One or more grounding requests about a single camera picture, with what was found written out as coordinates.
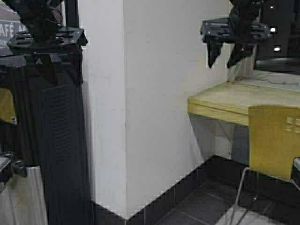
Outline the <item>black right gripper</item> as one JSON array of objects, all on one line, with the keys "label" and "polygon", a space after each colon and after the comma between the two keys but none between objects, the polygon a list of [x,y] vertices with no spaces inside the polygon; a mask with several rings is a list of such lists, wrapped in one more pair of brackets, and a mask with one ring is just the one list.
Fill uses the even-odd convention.
[{"label": "black right gripper", "polygon": [[255,44],[271,38],[268,25],[257,21],[233,22],[231,19],[204,20],[200,34],[207,44],[208,66],[212,68],[221,54],[222,44],[234,44],[227,68],[252,56]]}]

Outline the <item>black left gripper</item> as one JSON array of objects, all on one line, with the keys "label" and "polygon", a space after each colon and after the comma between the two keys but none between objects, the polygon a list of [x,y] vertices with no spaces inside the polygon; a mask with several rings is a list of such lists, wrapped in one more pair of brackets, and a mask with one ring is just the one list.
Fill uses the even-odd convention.
[{"label": "black left gripper", "polygon": [[55,52],[78,46],[72,51],[61,55],[62,61],[66,64],[67,74],[70,76],[75,86],[83,83],[82,62],[83,50],[80,46],[86,46],[88,40],[84,30],[75,27],[60,26],[56,33],[43,40],[34,40],[28,31],[16,33],[7,43],[7,56],[30,54],[25,56],[28,67],[35,69],[38,75],[44,77],[52,85],[58,85],[60,79],[61,58]]}]

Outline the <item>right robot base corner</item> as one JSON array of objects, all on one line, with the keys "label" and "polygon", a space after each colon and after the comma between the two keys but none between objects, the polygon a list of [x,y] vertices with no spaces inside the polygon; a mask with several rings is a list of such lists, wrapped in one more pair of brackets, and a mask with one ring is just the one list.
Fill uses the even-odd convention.
[{"label": "right robot base corner", "polygon": [[295,158],[292,167],[292,180],[299,186],[300,185],[300,158]]}]

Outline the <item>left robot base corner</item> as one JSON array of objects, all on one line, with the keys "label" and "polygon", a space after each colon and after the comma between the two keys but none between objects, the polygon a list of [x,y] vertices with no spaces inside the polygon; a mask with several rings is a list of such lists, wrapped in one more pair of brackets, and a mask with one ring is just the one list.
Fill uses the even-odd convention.
[{"label": "left robot base corner", "polygon": [[0,190],[2,190],[6,184],[13,177],[11,160],[6,157],[0,158]]}]

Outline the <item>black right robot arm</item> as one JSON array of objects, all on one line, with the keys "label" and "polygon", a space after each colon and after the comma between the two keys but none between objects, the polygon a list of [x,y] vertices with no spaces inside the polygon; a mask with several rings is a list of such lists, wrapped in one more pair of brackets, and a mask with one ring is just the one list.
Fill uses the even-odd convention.
[{"label": "black right robot arm", "polygon": [[208,66],[212,68],[224,43],[233,44],[227,67],[252,56],[255,46],[272,37],[268,25],[257,20],[265,0],[232,0],[227,17],[204,20],[200,28],[207,46]]}]

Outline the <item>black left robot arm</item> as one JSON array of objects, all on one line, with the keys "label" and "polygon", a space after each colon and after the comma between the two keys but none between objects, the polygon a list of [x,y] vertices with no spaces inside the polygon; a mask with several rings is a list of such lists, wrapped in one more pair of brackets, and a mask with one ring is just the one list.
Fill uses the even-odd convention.
[{"label": "black left robot arm", "polygon": [[58,85],[60,74],[67,73],[76,86],[83,83],[82,47],[88,40],[81,28],[63,26],[54,12],[60,0],[6,0],[19,15],[26,31],[13,35],[8,42],[10,55],[1,56],[0,65],[10,57],[17,61],[10,68],[29,68],[34,74]]}]

